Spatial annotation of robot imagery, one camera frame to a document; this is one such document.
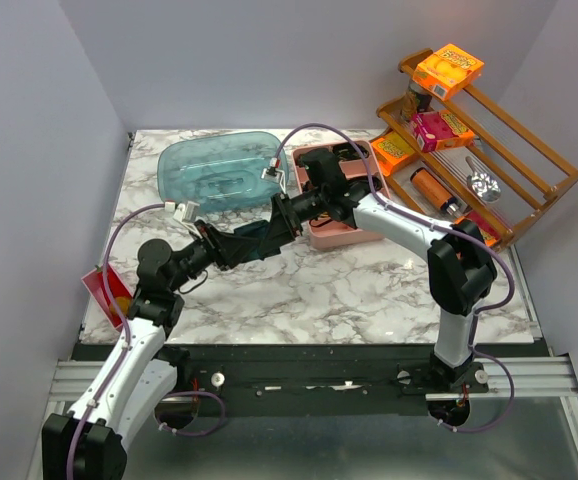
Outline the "dark green tie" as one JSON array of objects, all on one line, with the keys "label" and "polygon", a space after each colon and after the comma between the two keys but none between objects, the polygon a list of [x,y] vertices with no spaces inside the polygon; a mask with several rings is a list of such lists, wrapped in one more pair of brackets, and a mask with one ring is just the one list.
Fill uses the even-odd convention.
[{"label": "dark green tie", "polygon": [[267,220],[259,220],[240,226],[233,230],[233,234],[240,237],[255,238],[261,241],[267,232],[269,222]]}]

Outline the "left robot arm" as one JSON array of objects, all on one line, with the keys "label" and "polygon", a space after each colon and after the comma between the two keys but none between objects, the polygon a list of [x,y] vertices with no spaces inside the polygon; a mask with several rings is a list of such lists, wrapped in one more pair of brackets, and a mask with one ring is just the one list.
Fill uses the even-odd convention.
[{"label": "left robot arm", "polygon": [[197,235],[182,250],[162,239],[140,247],[139,283],[119,339],[71,409],[43,425],[43,478],[122,478],[130,446],[157,402],[189,387],[182,354],[160,352],[184,306],[178,290],[212,264],[227,270],[256,258],[268,224],[252,222],[231,233],[203,221],[195,226]]}]

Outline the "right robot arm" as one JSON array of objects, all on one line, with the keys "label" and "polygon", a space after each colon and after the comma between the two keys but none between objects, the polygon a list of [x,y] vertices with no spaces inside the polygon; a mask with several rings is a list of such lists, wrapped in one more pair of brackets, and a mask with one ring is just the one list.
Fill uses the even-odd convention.
[{"label": "right robot arm", "polygon": [[272,198],[272,214],[258,234],[257,259],[279,253],[322,214],[350,227],[377,233],[425,260],[430,293],[440,308],[440,330],[431,355],[429,379],[449,392],[465,380],[482,301],[497,277],[494,253],[469,220],[435,221],[401,207],[378,192],[371,174],[347,178],[326,148],[308,151],[302,165],[311,185],[302,194]]}]

